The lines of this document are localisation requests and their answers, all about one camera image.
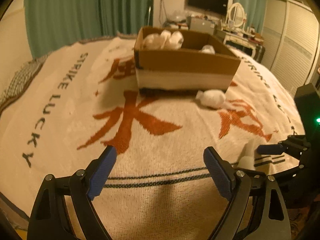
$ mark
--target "blanket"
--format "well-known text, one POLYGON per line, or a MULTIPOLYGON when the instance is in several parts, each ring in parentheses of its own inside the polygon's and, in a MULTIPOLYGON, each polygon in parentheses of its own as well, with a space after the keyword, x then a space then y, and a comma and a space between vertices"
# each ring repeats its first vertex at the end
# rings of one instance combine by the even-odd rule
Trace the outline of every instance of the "blanket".
MULTIPOLYGON (((93 201, 111 237, 207 239, 228 203, 203 150, 213 146, 237 166, 249 140, 258 146, 303 134, 299 114, 273 74, 235 49, 242 61, 226 92, 230 109, 202 107, 192 96, 140 95, 134 42, 76 43, 48 56, 2 114, 0 191, 29 216, 46 174, 69 176, 113 145, 116 164, 93 201)), ((254 167, 273 174, 297 163, 256 155, 254 167)))

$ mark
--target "metal screw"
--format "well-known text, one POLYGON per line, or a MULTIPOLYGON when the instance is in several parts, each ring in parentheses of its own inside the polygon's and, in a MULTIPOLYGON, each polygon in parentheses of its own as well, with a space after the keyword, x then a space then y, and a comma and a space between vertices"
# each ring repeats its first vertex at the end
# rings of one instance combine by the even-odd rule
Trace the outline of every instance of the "metal screw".
POLYGON ((52 180, 53 176, 51 174, 48 174, 44 178, 45 178, 45 180, 49 181, 49 180, 52 180))
POLYGON ((272 175, 268 175, 268 180, 270 180, 270 181, 275 181, 276 179, 275 179, 275 177, 274 177, 274 176, 272 176, 272 175))
POLYGON ((77 176, 82 176, 85 173, 85 170, 77 170, 77 176))
POLYGON ((244 176, 244 172, 243 172, 243 171, 237 171, 236 174, 237 174, 239 177, 243 177, 243 176, 244 176))

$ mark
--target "wall-mounted tv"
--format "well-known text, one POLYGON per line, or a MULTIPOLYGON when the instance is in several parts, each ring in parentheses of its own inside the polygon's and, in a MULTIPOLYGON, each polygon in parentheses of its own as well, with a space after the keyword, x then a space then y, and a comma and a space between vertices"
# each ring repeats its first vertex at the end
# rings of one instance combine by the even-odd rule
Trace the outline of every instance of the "wall-mounted tv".
POLYGON ((188 0, 188 5, 221 15, 228 10, 228 0, 188 0))

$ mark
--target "white closet door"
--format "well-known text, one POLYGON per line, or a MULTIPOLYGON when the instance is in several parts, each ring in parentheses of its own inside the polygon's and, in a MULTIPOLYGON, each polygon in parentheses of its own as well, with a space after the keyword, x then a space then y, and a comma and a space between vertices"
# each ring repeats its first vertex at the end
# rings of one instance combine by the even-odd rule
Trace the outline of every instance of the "white closet door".
POLYGON ((311 70, 315 58, 319 24, 309 10, 288 3, 287 24, 284 40, 271 72, 292 95, 302 86, 311 70))
POLYGON ((264 38, 263 46, 266 48, 266 51, 261 63, 268 69, 271 69, 279 48, 284 28, 285 14, 285 1, 267 0, 265 20, 262 29, 262 36, 264 38))

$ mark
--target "open box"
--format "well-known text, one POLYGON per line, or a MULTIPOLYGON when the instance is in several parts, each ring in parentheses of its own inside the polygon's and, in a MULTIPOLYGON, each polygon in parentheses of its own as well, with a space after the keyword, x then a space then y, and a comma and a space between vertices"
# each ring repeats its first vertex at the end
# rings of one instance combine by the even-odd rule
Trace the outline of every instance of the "open box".
MULTIPOLYGON (((135 46, 136 76, 140 89, 161 90, 227 90, 241 59, 214 36, 179 30, 184 38, 181 49, 147 50, 143 39, 164 29, 142 27, 135 46), (216 54, 200 52, 204 45, 212 45, 216 54)), ((171 33, 176 29, 167 29, 171 33)))

